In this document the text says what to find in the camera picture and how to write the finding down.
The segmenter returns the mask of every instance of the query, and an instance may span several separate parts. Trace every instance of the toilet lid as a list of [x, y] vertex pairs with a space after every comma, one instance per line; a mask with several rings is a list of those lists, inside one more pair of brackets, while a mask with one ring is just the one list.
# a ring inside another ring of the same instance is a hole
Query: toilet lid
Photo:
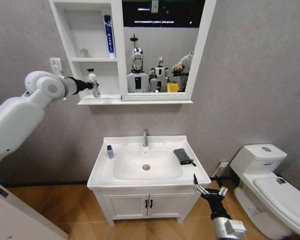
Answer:
[[282, 177], [257, 178], [253, 184], [291, 222], [300, 227], [300, 191]]

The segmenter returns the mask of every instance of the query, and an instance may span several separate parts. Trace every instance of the bathroom sink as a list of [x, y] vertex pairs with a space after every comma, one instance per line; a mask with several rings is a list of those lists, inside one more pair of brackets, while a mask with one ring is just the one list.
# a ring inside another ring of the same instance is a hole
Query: bathroom sink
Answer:
[[[107, 145], [112, 146], [112, 159], [107, 155]], [[196, 166], [180, 165], [174, 150], [181, 148]], [[87, 186], [189, 186], [193, 185], [194, 174], [199, 184], [211, 182], [186, 136], [148, 136], [147, 147], [142, 136], [105, 137]]]
[[116, 154], [113, 175], [121, 180], [169, 180], [181, 177], [182, 169], [168, 150], [121, 151]]

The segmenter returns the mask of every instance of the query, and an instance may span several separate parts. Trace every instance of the cabinet door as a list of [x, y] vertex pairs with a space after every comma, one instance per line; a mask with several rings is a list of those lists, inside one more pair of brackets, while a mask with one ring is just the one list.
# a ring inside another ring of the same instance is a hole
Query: cabinet door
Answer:
[[105, 203], [112, 219], [141, 219], [147, 216], [149, 194], [105, 195]]
[[0, 185], [0, 240], [67, 240], [68, 237]]
[[197, 198], [196, 193], [150, 194], [147, 215], [150, 218], [185, 217]]

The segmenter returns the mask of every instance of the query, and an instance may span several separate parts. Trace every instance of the faucet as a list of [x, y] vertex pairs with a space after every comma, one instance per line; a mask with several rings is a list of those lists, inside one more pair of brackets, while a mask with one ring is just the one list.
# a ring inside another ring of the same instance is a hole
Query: faucet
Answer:
[[149, 130], [144, 128], [143, 129], [143, 144], [142, 146], [149, 147], [149, 142], [148, 142], [148, 135], [149, 135]]

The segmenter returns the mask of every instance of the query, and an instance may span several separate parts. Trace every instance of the electrical outlet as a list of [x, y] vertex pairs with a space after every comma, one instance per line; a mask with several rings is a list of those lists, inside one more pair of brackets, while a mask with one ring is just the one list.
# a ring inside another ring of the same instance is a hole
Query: electrical outlet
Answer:
[[61, 75], [66, 72], [65, 63], [59, 57], [50, 57], [50, 66], [54, 75]]
[[226, 166], [228, 166], [229, 162], [220, 162], [219, 168], [224, 169]]

